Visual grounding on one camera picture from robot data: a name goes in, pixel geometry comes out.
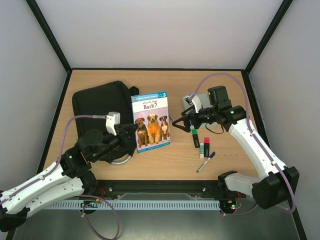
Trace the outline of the dog picture book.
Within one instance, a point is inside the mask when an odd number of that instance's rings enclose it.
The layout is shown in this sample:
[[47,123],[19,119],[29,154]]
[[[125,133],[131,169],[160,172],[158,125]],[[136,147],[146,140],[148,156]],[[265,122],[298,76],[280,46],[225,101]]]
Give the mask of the dog picture book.
[[133,121],[137,124],[137,152],[158,149],[171,143],[168,93],[159,91],[131,97]]

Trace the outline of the black student backpack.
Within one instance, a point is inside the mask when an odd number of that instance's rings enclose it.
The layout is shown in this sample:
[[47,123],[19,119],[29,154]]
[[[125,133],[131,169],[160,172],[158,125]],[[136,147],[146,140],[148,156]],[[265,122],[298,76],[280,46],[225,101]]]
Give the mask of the black student backpack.
[[[79,115],[107,115],[109,112],[120,113],[120,124],[133,124],[131,97],[139,95],[137,87],[128,88],[122,81],[113,81],[100,86],[80,90],[72,96],[72,108],[75,116]],[[106,120],[93,118],[78,118],[75,120],[77,136],[83,137],[91,129],[108,135]],[[136,150],[135,133],[130,137],[130,147],[120,146],[113,150],[101,161],[111,163],[125,155],[133,156]]]

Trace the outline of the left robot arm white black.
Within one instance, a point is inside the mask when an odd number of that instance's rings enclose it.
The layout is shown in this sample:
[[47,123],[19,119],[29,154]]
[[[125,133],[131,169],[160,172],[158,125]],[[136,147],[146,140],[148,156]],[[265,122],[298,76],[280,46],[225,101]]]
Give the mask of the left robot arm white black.
[[65,151],[60,160],[31,179],[0,194],[0,230],[9,232],[27,218],[56,202],[91,195],[98,182],[91,164],[100,161],[119,147],[129,149],[134,143],[136,123],[116,125],[114,133],[103,134],[97,129],[87,131]]

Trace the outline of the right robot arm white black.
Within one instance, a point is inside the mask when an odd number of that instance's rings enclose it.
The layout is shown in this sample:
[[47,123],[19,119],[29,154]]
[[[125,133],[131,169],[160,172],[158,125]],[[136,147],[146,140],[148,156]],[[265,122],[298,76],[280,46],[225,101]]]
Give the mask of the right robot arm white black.
[[218,191],[229,196],[239,192],[250,196],[262,209],[277,206],[292,200],[299,180],[295,167],[287,167],[264,142],[255,130],[246,110],[232,106],[225,86],[207,90],[210,107],[204,108],[195,93],[184,97],[189,108],[172,125],[187,133],[203,124],[217,123],[237,140],[252,161],[257,178],[228,171],[218,176]]

